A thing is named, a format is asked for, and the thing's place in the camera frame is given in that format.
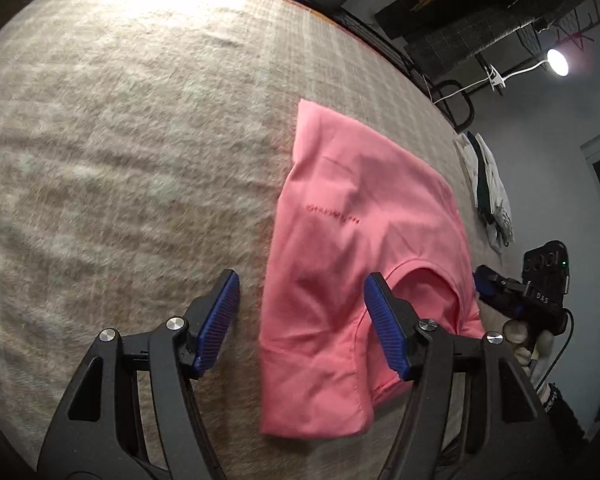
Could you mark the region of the right gloved hand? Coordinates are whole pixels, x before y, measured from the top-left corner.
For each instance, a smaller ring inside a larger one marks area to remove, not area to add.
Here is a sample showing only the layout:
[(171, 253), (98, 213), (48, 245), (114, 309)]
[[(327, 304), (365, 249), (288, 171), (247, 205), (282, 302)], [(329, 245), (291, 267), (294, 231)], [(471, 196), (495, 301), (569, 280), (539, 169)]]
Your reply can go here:
[(554, 335), (548, 330), (543, 330), (538, 336), (532, 336), (529, 325), (516, 320), (508, 320), (504, 324), (503, 335), (515, 359), (530, 378), (532, 386), (538, 388), (550, 367)]

